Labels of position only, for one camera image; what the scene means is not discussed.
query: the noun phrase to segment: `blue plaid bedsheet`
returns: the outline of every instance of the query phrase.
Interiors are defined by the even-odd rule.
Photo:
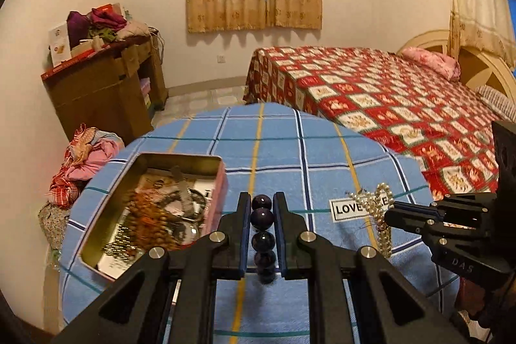
[[[118,177],[139,153],[167,151],[216,154],[224,160],[229,180],[225,212],[236,209],[241,191],[270,197],[284,191],[289,209],[302,214],[310,230],[350,249],[371,244],[372,233],[363,218],[332,222],[329,200],[355,191],[350,165],[360,186],[368,191],[386,182],[398,200],[424,205],[432,201],[414,159],[342,126],[282,105],[246,105],[174,121],[121,151],[74,204],[60,259],[59,290],[65,325],[108,286],[77,253],[87,227]],[[392,242],[391,263],[441,312],[449,314],[459,286],[456,276],[430,261],[430,252],[420,237],[392,230]],[[261,285],[253,255],[249,246],[244,280],[218,282],[213,342],[308,343],[306,282],[285,281],[278,274],[273,284]]]

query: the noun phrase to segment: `tiled floor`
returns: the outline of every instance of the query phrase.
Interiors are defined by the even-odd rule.
[[[221,107],[242,105],[244,88],[244,86],[234,86],[232,88],[194,92],[193,94],[170,97],[164,106],[164,110],[158,111],[154,115],[152,125],[159,127],[179,117]]]

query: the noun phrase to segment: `striped pillow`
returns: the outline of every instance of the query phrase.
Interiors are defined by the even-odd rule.
[[[487,100],[496,114],[501,114],[502,117],[516,123],[516,104],[504,94],[487,85],[478,86],[475,91],[481,95],[482,99]]]

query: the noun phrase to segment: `pearl necklace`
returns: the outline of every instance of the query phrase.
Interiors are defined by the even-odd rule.
[[[383,203],[380,197],[381,193],[384,192],[387,195],[388,209],[394,207],[394,197],[389,187],[385,182],[378,184],[374,194],[371,192],[362,193],[350,193],[349,197],[361,207],[363,207],[369,215],[371,215],[376,222],[376,230],[378,231],[378,251],[385,258],[390,258],[392,255],[392,241],[391,241],[391,227],[387,226],[383,219]]]

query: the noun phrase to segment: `red checkered cloth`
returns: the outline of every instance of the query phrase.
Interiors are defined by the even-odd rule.
[[[66,151],[64,152],[64,161],[61,164],[59,172],[53,176],[48,191],[47,199],[51,204],[69,209],[79,197],[82,191],[82,182],[74,182],[65,176],[66,171],[70,168],[73,162],[72,147],[81,142],[81,138],[86,131],[84,123],[75,131],[73,140],[70,142]]]
[[[276,102],[414,156],[435,200],[496,191],[491,122],[477,95],[433,70],[365,48],[257,49],[246,103]]]

